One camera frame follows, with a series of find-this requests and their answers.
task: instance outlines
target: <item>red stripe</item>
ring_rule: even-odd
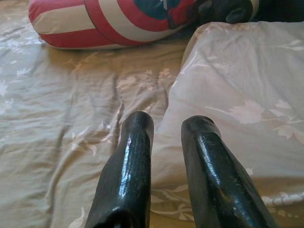
[[[172,18],[175,26],[183,25],[190,22],[195,15],[190,15],[193,8],[194,0],[182,0],[180,4],[172,9],[169,9],[169,16]]]
[[[30,0],[28,15],[33,22],[41,13],[81,5],[84,5],[84,0]]]
[[[100,31],[100,33],[113,43],[123,45],[123,46],[137,46],[141,44],[146,44],[148,42],[139,42],[127,39],[123,37],[110,25],[110,23],[105,18],[98,0],[85,0],[86,11],[91,18],[91,21],[95,27]]]
[[[117,0],[124,15],[137,27],[152,32],[161,32],[169,29],[167,19],[157,20],[145,15],[133,0]]]
[[[114,44],[103,37],[95,28],[75,32],[39,35],[48,44],[57,48],[91,48]]]

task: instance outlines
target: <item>white stripe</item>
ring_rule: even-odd
[[[92,47],[55,47],[53,45],[50,45],[56,49],[61,50],[114,50],[114,49],[121,49],[121,48],[130,48],[130,46],[122,46],[118,44],[110,44],[110,45],[102,45],[102,46],[92,46]]]
[[[167,30],[163,32],[146,31],[136,27],[131,21],[128,20],[128,18],[121,11],[117,0],[99,0],[99,5],[105,18],[116,30],[116,32],[130,40],[139,42],[155,41],[172,35],[182,28],[179,27],[174,30]]]
[[[86,7],[81,5],[44,12],[34,20],[33,28],[40,34],[56,34],[95,29],[95,26]]]
[[[162,0],[163,1],[163,7],[165,10],[168,10],[168,7],[167,7],[167,0]]]
[[[252,7],[253,7],[253,11],[252,11],[252,15],[251,15],[251,19],[254,18],[257,15],[257,11],[260,5],[260,0],[250,0]]]

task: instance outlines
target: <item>black object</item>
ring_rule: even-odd
[[[211,119],[187,119],[181,139],[197,228],[278,228]]]
[[[148,228],[154,126],[144,112],[123,123],[117,151],[104,166],[85,228]]]
[[[304,21],[304,0],[271,0],[271,4],[259,10],[254,21]]]
[[[201,24],[212,21],[235,24],[248,22],[253,6],[250,0],[206,0],[198,12]]]
[[[149,228],[152,118],[131,114],[104,166],[85,228]],[[181,140],[197,228],[278,228],[213,121],[194,116]]]

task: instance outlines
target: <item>bedding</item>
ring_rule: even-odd
[[[39,39],[28,3],[0,1],[1,226],[83,228],[138,110],[155,124],[151,228],[195,227],[180,139],[195,114],[215,121],[280,227],[303,227],[303,23],[210,23],[137,48],[68,51]]]
[[[153,193],[163,208],[190,208],[181,124],[205,115],[251,176],[279,227],[303,227],[303,28],[303,22],[259,22],[197,29],[154,133]],[[167,199],[158,188],[175,198]]]

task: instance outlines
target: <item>pillow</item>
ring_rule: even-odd
[[[122,48],[165,38],[195,19],[195,0],[30,0],[34,30],[56,48]]]
[[[193,220],[181,125],[204,115],[217,125],[279,227],[303,226],[302,28],[302,23],[213,22],[197,29],[154,131],[154,212]]]

